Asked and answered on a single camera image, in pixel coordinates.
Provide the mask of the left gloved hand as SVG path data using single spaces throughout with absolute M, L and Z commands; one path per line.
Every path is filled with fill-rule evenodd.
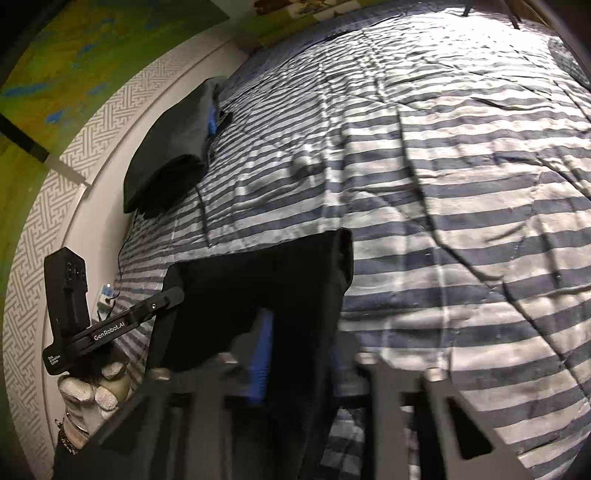
M 116 346 L 87 375 L 62 375 L 58 390 L 64 403 L 59 439 L 75 454 L 131 395 L 128 358 Z

